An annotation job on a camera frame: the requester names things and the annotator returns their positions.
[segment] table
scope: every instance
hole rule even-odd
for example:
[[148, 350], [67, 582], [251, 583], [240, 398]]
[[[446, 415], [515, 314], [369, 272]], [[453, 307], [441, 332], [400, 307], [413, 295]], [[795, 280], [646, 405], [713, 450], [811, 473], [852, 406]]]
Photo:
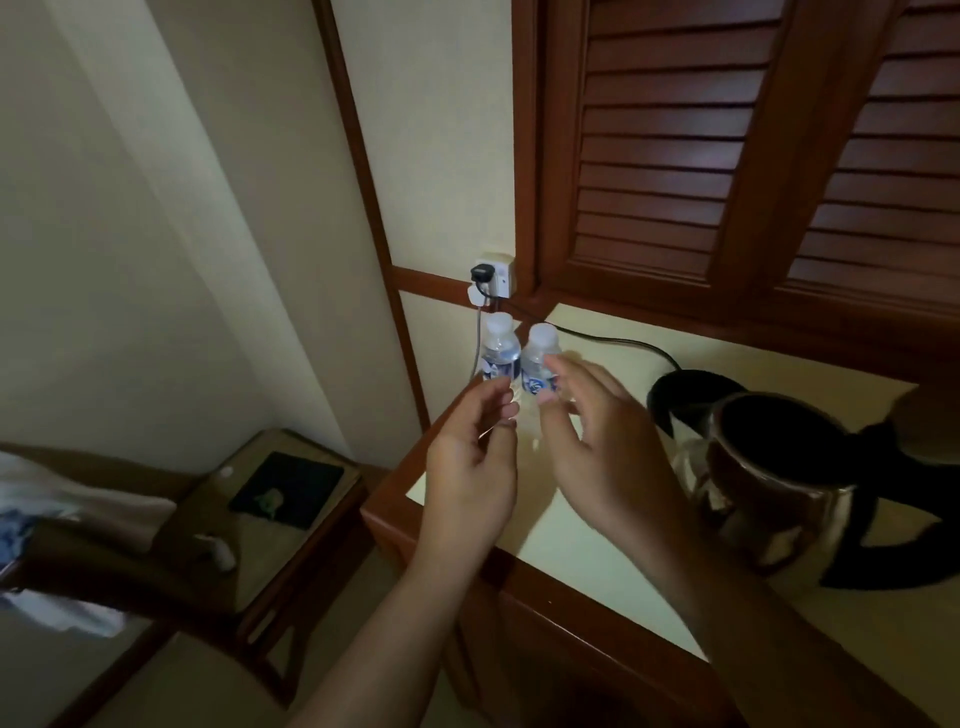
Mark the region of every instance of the table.
[[[567, 305], [557, 306], [548, 320], [649, 341], [686, 368], [810, 402], [850, 429], [883, 419], [893, 399], [910, 388]], [[606, 366], [641, 401], [669, 371], [655, 354], [636, 348], [563, 333], [561, 345]], [[444, 419], [364, 507], [374, 538], [400, 567], [416, 545], [424, 457]], [[575, 724], [578, 709], [594, 724], [603, 716], [605, 725], [636, 720], [636, 713], [663, 724], [720, 725], [735, 719], [735, 708], [673, 610], [557, 491], [537, 445], [531, 407], [522, 408], [518, 420], [517, 509], [471, 589], [446, 654], [461, 699], [503, 725]], [[890, 541], [916, 532], [925, 524], [918, 513], [883, 508], [869, 538]], [[960, 626], [960, 579], [901, 593], [818, 589], [796, 606], [932, 716], [944, 723], [960, 718], [947, 669], [960, 665], [960, 648], [951, 646], [954, 640], [935, 639], [938, 630]]]

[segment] water bottle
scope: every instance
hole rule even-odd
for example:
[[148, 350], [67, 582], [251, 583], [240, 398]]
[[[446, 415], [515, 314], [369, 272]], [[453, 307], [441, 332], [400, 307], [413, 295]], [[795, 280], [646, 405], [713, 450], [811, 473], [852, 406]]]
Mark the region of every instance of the water bottle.
[[480, 369], [484, 379], [508, 376], [513, 381], [520, 372], [520, 340], [514, 333], [513, 317], [505, 311], [487, 317]]
[[557, 389], [553, 372], [543, 365], [543, 358], [560, 351], [560, 340], [552, 324], [533, 324], [530, 327], [530, 336], [520, 357], [521, 378], [526, 392], [535, 395], [541, 389]]

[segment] blue cloth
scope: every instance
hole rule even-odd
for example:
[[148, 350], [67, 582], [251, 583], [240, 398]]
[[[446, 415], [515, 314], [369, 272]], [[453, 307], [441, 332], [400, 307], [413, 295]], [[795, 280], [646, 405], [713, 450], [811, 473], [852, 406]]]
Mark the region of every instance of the blue cloth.
[[20, 558], [34, 535], [36, 518], [20, 511], [0, 513], [0, 569]]

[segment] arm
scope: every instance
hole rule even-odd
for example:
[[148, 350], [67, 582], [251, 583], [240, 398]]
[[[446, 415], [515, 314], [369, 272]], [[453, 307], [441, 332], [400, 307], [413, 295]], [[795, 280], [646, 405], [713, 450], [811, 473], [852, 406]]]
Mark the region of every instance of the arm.
[[728, 557], [689, 507], [646, 410], [609, 372], [548, 358], [576, 400], [541, 393], [561, 490], [670, 602], [747, 722], [764, 726], [925, 726], [914, 705]]
[[[516, 502], [510, 380], [485, 381], [427, 454], [426, 502], [410, 567], [291, 728], [420, 725], [460, 604]], [[486, 453], [480, 433], [496, 424]]]

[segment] bottle cap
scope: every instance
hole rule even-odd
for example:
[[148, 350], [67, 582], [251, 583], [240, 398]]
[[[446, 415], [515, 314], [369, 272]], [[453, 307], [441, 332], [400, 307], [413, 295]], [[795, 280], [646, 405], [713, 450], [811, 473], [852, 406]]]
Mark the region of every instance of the bottle cap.
[[557, 328], [553, 324], [533, 324], [527, 340], [540, 349], [554, 348], [559, 341]]
[[514, 317], [506, 311], [492, 313], [487, 317], [487, 331], [497, 336], [514, 330]]

